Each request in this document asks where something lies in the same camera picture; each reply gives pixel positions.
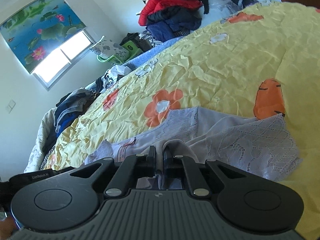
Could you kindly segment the person left hand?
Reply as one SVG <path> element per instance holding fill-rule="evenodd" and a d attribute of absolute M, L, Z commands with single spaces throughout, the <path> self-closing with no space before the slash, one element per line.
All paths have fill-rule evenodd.
<path fill-rule="evenodd" d="M 17 231 L 17 225 L 12 216 L 5 217 L 0 221 L 0 240 L 8 239 Z"/>

